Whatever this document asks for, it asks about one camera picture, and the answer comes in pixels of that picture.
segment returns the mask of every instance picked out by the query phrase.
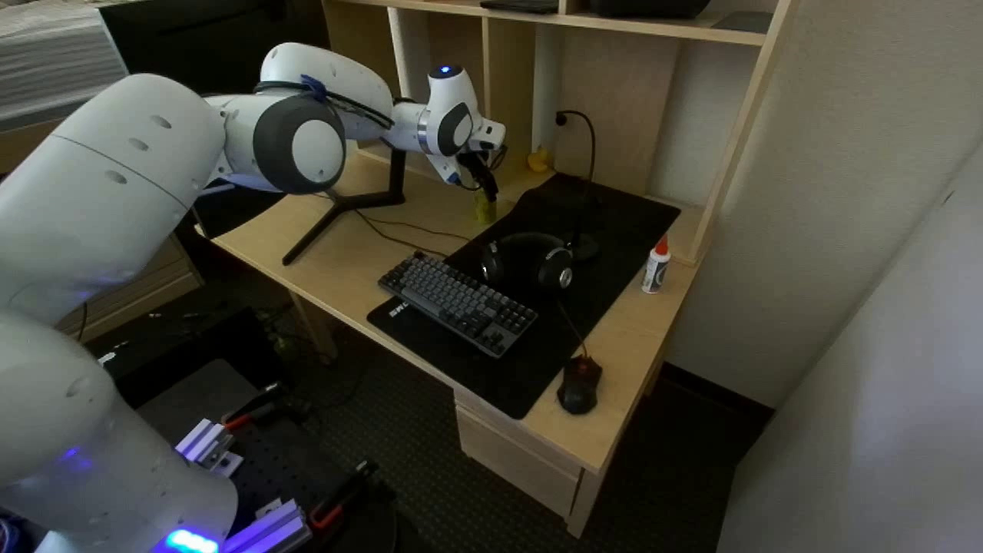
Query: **white wall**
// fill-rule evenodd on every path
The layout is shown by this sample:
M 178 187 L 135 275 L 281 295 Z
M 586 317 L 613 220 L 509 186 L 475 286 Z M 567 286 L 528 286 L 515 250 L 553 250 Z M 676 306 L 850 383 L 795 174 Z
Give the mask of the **white wall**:
M 978 136 L 978 27 L 976 0 L 795 4 L 670 363 L 788 395 Z
M 983 150 L 743 459 L 721 553 L 983 548 Z

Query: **small white bottle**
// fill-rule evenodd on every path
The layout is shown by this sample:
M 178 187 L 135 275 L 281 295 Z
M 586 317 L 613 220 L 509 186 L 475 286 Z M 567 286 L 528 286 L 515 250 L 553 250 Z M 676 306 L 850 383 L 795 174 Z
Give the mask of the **small white bottle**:
M 664 290 L 670 258 L 673 258 L 670 240 L 659 237 L 659 240 L 653 242 L 653 250 L 647 251 L 647 264 L 646 264 L 646 276 L 641 276 L 641 292 L 646 292 L 646 295 Z

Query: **black keyboard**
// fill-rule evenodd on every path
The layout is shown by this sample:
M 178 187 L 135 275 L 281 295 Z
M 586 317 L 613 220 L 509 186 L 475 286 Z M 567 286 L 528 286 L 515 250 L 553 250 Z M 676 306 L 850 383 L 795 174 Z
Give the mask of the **black keyboard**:
M 376 286 L 495 360 L 538 317 L 532 306 L 420 251 L 384 275 Z

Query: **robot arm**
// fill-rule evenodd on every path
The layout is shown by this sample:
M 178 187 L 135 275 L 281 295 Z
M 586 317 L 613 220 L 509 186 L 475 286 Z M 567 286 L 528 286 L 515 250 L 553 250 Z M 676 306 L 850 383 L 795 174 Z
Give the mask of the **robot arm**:
M 100 367 L 52 327 L 135 276 L 210 177 L 279 195 L 329 190 L 344 143 L 495 154 L 463 70 L 425 104 L 393 104 L 363 65 L 276 46 L 256 94 L 198 98 L 124 77 L 70 114 L 0 186 L 0 506 L 52 528 L 54 551 L 154 551 L 176 528 L 214 540 L 235 491 L 186 466 Z

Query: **computer mouse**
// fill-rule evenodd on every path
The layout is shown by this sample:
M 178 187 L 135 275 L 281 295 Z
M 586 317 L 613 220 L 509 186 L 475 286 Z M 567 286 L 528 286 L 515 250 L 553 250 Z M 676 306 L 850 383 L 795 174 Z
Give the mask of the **computer mouse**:
M 574 356 L 563 367 L 563 382 L 556 389 L 559 405 L 567 416 L 586 416 L 596 405 L 596 383 L 601 382 L 601 367 L 588 356 Z

